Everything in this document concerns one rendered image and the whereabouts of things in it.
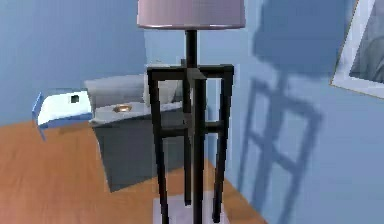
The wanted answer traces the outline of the black floor lamp pink shade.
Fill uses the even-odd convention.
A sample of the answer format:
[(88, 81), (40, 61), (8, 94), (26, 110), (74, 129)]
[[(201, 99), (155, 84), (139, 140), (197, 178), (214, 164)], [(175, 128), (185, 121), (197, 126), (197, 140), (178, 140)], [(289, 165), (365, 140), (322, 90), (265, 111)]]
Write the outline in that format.
[[(193, 224), (202, 224), (204, 141), (208, 133), (218, 135), (212, 221), (220, 221), (234, 66), (200, 65), (197, 32), (241, 29), (245, 24), (244, 0), (138, 0), (139, 27), (183, 30), (186, 40), (185, 58), (179, 66), (147, 68), (162, 224), (169, 224), (163, 140), (184, 138), (184, 201), (193, 207)], [(219, 119), (215, 122), (205, 117), (206, 82), (210, 78), (221, 80)], [(179, 126), (162, 126), (161, 81), (182, 82), (184, 123)]]

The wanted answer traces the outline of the white framed picture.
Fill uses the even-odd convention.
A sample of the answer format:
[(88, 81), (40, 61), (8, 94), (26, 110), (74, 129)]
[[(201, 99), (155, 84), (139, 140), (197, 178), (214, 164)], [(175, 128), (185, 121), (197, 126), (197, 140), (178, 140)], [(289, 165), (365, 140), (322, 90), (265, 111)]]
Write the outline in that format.
[(330, 84), (384, 99), (384, 0), (356, 0)]

